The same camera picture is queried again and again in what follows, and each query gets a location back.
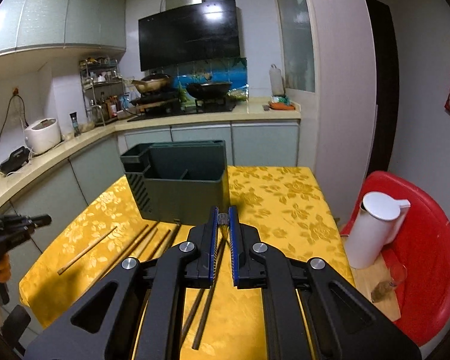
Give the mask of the drinking glass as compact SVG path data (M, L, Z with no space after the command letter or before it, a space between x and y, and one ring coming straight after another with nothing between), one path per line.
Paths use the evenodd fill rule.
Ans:
M395 291L399 284L407 278L407 268L401 263L395 263L388 268L388 277L380 281L370 292L373 303L381 302L392 291Z

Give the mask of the black gas stove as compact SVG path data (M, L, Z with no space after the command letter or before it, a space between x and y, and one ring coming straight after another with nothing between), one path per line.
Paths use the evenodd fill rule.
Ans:
M169 116L198 115L204 113L229 112L237 105L235 100L223 100L220 102L197 101L193 104L186 104L178 99L163 102L150 103L137 106L131 111L131 118L128 122L141 121Z

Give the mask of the white rice cooker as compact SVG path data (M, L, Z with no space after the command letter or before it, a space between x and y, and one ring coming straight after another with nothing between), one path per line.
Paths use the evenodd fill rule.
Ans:
M45 118L31 124L24 130L25 143L33 155L42 155L62 141L57 119Z

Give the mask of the white plastic bottle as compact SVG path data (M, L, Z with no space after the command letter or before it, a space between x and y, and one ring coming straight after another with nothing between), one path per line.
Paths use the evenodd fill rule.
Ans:
M269 77L270 77L270 82L271 82L272 95L273 96L284 96L285 89L284 89L283 77L282 77L280 69L275 64L272 64L270 67Z

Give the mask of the red plastic chair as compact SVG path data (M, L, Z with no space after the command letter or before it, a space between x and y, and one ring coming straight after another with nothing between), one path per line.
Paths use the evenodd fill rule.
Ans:
M392 173L376 171L365 179L342 234L350 234L359 204L369 192L411 203L397 236L382 255L388 267L401 263L407 269L407 278L397 289L401 318L395 324L416 345L423 346L450 319L450 220L419 187Z

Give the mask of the light wooden chopstick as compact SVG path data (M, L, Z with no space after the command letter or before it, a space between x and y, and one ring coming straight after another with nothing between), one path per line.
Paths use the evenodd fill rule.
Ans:
M71 259L71 261L68 261L67 264L65 264L63 267L57 270L57 275L62 275L64 272L66 272L68 269L70 269L77 261L80 260L85 254L90 252L92 249L94 249L97 245L99 245L105 238L107 238L117 227L111 228L111 230L107 231L103 236L100 238L94 240L89 246L87 246L84 250L82 250L80 253L78 253L74 258Z

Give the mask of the yellow floral tablecloth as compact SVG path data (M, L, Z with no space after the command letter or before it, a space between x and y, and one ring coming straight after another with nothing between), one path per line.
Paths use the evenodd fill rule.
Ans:
M257 228L263 242L289 258L325 259L346 279L352 276L337 225L310 169L291 166L232 166L228 170L232 205L240 221ZM43 327L63 314L89 284L149 224L143 220L125 178L117 179L79 214L21 278L20 301ZM57 270L117 227L62 275ZM218 274L199 350L192 349L193 324L182 359L264 359L265 329L261 293L232 284L228 256Z

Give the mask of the white thermos jug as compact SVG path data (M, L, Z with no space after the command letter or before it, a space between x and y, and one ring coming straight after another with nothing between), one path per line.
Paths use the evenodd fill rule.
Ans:
M403 224L411 203L386 193L366 193L345 242L345 253L354 269L364 269L376 261L382 248L391 243Z

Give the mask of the metal spice rack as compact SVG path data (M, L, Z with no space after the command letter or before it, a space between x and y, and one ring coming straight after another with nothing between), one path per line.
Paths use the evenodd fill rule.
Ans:
M116 59L89 57L79 61L85 111L94 125L105 126L118 119L125 85Z

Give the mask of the small black appliance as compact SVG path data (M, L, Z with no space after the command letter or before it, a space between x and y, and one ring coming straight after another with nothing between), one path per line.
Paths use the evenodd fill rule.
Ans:
M5 175L16 172L29 163L30 154L31 152L27 147L20 146L9 155L9 158L3 161L0 165L0 172Z

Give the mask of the brown wooden chopstick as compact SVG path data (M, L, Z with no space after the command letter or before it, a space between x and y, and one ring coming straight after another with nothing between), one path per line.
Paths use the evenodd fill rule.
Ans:
M167 250L170 249L170 247L172 247L180 228L181 228L181 223L177 222L175 224L174 228L170 231L170 234L167 236L167 238L162 243L162 246L158 251L159 257L161 257L164 254L164 252L166 252Z
M145 232L145 235L141 237L136 248L134 248L134 250L131 251L131 254L130 254L131 257L140 258L142 253L148 247L151 240L155 237L155 234L158 231L158 225L159 225L159 222L154 223L152 225L152 227Z
M133 238L131 238L130 241L125 244L123 250L119 252L116 257L113 257L111 259L111 262L108 262L105 268L98 274L98 276L95 278L95 282L99 281L104 275L106 275L107 272L110 271L118 263L120 258L122 258L123 256L127 256L133 250L137 242L141 239L142 236L145 235L149 227L150 225L146 224L139 233L133 236Z
M171 230L168 229L167 232L163 235L163 237L160 239L160 241L155 245L153 250L150 252L150 254L147 256L145 261L152 260L155 256L155 254L161 249L164 242L167 240L167 238L170 236Z

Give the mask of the orange cloth on counter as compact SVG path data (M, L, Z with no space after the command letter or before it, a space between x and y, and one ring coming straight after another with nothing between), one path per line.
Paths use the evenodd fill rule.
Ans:
M283 102L269 102L269 108L274 111L295 111L296 108L292 104L285 104Z

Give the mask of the dark chopstick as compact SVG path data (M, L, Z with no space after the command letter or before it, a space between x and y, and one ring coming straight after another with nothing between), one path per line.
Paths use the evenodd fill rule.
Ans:
M187 334L189 332L189 329L192 326L193 320L195 319L195 316L197 314L198 308L201 303L201 299L202 299L205 291L206 291L205 289L200 289L193 301L192 308L190 309L190 312L188 313L187 319L185 320L185 323L182 328L181 337L180 337L181 344L184 343L184 341L187 337Z
M203 337L203 334L204 334L204 331L206 328L206 322L207 322L207 319L209 316L209 311L211 308L211 303L213 300L213 296L215 294L216 284L218 282L218 274L219 274L219 270L220 270L220 267L221 267L221 264L223 261L223 255L224 255L226 243L227 243L227 240L223 237L218 244L218 258L217 258L214 282L212 283L212 285L207 293L204 309L202 311L199 325L198 325L196 335L195 335L193 345L192 345L193 350L199 350L200 345L201 345L201 340L202 340L202 337Z

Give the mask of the brass coloured pan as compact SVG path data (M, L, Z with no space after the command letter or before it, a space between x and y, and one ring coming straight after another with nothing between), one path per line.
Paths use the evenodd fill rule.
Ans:
M142 80L132 80L131 83L140 94L149 94L170 87L173 77L165 73L157 73L144 77Z

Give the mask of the black wok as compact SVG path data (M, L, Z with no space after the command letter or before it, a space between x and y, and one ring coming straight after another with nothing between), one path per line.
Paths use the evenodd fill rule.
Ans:
M231 82L190 83L186 90L197 100L214 101L225 98L231 87Z

